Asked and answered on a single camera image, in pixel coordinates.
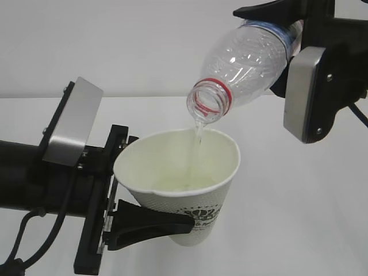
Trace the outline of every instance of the blue bottle label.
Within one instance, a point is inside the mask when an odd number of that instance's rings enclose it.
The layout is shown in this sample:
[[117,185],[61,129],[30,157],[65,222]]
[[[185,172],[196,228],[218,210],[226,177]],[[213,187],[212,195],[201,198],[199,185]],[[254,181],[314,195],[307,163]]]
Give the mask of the blue bottle label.
[[284,28],[284,27],[281,27],[279,25],[269,23],[269,22],[256,21],[256,20],[244,20],[240,28],[244,26],[254,26],[254,27],[262,28],[276,35],[285,46],[286,53],[288,56],[287,59],[291,58],[292,54],[294,53],[294,51],[296,50],[296,48],[298,47],[300,43],[299,36],[302,32],[302,22],[301,21],[294,23],[288,28]]

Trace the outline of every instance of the water in cup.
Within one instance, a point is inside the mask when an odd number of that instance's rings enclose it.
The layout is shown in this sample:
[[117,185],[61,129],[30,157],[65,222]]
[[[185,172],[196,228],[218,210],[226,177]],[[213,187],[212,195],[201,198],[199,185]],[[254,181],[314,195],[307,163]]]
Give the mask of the water in cup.
[[163,177],[152,188],[159,191],[188,191],[198,190],[214,185],[216,182],[208,175],[204,175],[200,169],[200,147],[204,124],[195,122],[195,135],[192,142],[189,163],[184,175],[177,177]]

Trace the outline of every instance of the clear plastic bottle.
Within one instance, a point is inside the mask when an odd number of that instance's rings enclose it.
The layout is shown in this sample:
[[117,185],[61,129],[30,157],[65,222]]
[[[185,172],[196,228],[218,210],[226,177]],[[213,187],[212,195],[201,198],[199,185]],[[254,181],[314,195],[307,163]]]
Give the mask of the clear plastic bottle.
[[264,94],[300,46],[302,21],[289,28],[244,20],[209,52],[187,108],[203,124],[218,121],[234,106]]

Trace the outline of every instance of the white table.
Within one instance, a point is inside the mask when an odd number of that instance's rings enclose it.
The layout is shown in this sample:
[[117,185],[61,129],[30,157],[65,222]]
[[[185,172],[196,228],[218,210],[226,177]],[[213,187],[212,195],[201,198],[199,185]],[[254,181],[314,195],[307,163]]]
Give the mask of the white table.
[[[38,144],[56,98],[0,99],[0,139]],[[368,103],[360,104],[368,113]],[[100,275],[327,276],[368,275],[368,129],[344,110],[330,135],[303,145],[283,129],[283,100],[265,96],[214,125],[240,145],[242,164],[210,237],[186,248],[168,237],[103,256]],[[112,124],[130,134],[191,127],[185,99],[104,98],[89,144],[103,146]],[[120,187],[117,198],[134,202]],[[0,210],[0,260],[13,245],[24,212]],[[26,259],[55,216],[27,226]],[[27,276],[73,275],[83,220],[68,217],[49,252]]]

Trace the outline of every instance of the paper cup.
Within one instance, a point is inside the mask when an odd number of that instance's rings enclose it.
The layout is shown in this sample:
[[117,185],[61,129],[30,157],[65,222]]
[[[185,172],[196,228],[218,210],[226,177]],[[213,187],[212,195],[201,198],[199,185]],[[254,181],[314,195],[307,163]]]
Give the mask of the paper cup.
[[189,234],[171,236],[183,246],[194,246],[210,234],[240,164],[236,142],[205,129],[193,172],[195,137],[193,129],[184,129],[139,139],[114,164],[115,177],[141,206],[195,219]]

